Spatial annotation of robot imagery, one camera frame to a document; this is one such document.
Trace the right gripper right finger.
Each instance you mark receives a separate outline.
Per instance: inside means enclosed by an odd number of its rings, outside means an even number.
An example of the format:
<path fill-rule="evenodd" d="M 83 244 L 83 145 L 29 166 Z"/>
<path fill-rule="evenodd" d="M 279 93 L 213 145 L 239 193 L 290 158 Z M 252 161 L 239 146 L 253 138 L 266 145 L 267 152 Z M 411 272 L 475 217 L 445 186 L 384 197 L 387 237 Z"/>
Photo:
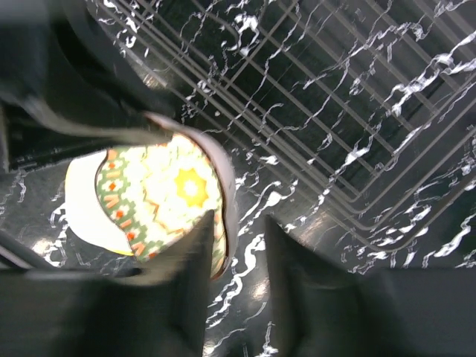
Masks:
<path fill-rule="evenodd" d="M 280 356 L 473 356 L 475 270 L 381 268 L 360 276 L 265 220 Z"/>

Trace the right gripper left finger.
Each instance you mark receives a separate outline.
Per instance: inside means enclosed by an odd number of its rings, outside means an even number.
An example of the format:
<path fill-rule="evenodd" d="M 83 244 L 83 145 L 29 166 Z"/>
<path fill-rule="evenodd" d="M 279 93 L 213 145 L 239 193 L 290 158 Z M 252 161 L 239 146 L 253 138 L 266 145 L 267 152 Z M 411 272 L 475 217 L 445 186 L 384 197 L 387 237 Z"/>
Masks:
<path fill-rule="evenodd" d="M 1 237 L 3 356 L 200 356 L 213 213 L 117 277 L 55 268 Z"/>

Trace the patterned bowl green outside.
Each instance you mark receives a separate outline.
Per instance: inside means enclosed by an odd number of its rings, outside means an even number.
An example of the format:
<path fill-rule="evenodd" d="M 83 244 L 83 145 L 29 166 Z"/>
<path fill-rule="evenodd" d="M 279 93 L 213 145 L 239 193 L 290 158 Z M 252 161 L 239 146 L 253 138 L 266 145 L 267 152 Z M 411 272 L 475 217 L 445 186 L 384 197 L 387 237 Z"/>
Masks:
<path fill-rule="evenodd" d="M 149 112 L 171 133 L 162 144 L 117 146 L 97 168 L 98 203 L 125 236 L 141 263 L 191 232 L 213 212 L 211 278 L 227 269 L 237 242 L 235 172 L 225 149 L 211 136 Z"/>

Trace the white square bowl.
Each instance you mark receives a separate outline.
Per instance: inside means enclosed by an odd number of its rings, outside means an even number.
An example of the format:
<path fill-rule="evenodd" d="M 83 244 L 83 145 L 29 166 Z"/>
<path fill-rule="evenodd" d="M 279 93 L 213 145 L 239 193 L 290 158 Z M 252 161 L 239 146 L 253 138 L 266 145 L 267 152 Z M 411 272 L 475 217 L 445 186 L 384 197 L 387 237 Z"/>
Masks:
<path fill-rule="evenodd" d="M 101 150 L 75 158 L 65 175 L 65 214 L 69 228 L 84 242 L 116 254 L 131 256 L 122 232 L 105 214 L 95 190 L 100 165 L 106 160 Z"/>

